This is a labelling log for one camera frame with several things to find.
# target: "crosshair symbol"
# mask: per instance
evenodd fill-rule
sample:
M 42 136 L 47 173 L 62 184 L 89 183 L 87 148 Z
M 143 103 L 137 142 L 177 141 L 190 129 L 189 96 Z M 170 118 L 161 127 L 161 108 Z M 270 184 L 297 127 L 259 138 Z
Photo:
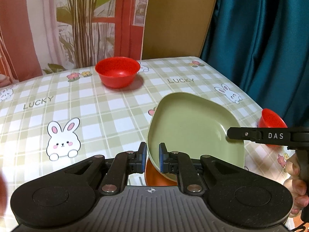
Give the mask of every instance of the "crosshair symbol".
M 153 189 L 153 188 L 147 189 L 147 191 L 148 191 L 149 193 L 154 193 L 154 192 L 156 192 L 156 190 Z

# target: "table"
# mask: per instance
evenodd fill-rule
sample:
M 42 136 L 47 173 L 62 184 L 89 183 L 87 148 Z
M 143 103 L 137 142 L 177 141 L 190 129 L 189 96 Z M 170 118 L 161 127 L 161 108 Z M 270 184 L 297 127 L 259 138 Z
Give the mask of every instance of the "table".
M 261 107 L 199 58 L 143 60 L 140 64 L 134 82 L 122 90 L 104 87 L 94 67 L 88 67 L 41 76 L 1 91 L 0 167 L 9 199 L 21 184 L 90 156 L 112 158 L 137 150 L 146 140 L 154 108 L 171 92 L 209 99 L 228 109 L 241 126 L 257 126 Z M 237 93 L 236 100 L 228 97 L 230 91 Z M 68 133 L 65 138 L 57 136 L 61 131 Z M 58 146 L 72 148 L 72 158 L 51 155 Z M 285 162 L 293 153 L 286 147 L 270 149 L 245 141 L 245 166 L 283 183 L 288 177 Z M 129 184 L 145 185 L 143 175 L 131 175 Z M 16 225 L 8 207 L 1 227 L 10 231 Z

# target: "plaid pattern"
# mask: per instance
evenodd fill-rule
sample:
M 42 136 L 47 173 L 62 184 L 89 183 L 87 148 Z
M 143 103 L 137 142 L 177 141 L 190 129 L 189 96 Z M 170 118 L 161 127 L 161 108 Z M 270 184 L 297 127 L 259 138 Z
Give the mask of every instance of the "plaid pattern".
M 192 61 L 204 66 L 192 67 Z M 11 98 L 0 103 L 0 166 L 8 183 L 9 198 L 21 184 L 66 167 L 96 154 L 112 158 L 117 153 L 136 150 L 146 135 L 151 120 L 148 110 L 169 93 L 184 91 L 212 100 L 227 108 L 241 126 L 257 126 L 261 108 L 236 85 L 196 57 L 166 58 L 140 62 L 135 81 L 122 90 L 102 86 L 94 67 L 69 82 L 72 71 L 45 75 L 13 88 Z M 233 103 L 215 87 L 227 85 L 242 100 Z M 47 125 L 57 121 L 61 128 L 78 117 L 77 134 L 81 148 L 75 158 L 50 161 L 46 154 L 50 139 Z M 283 182 L 287 175 L 278 163 L 286 148 L 274 150 L 266 145 L 245 143 L 245 164 L 252 172 Z M 131 185 L 145 185 L 143 175 L 131 175 Z M 4 231 L 16 226 L 8 207 L 1 222 Z

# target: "gray ribbed panel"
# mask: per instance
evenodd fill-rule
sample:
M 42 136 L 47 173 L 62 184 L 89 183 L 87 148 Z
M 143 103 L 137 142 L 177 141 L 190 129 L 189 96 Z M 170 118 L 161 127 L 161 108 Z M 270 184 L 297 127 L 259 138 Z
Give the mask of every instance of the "gray ribbed panel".
M 100 199 L 85 218 L 73 225 L 45 232 L 245 232 L 217 219 L 199 197 L 182 194 L 178 187 L 127 186 L 116 196 Z M 38 232 L 17 227 L 14 232 Z M 280 225 L 263 232 L 286 232 Z

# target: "brown cardboard panel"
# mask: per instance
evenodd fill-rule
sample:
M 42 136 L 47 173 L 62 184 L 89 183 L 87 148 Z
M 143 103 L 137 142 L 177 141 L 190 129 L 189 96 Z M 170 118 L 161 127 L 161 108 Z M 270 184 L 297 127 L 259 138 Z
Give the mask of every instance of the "brown cardboard panel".
M 149 0 L 143 59 L 199 56 L 216 0 Z

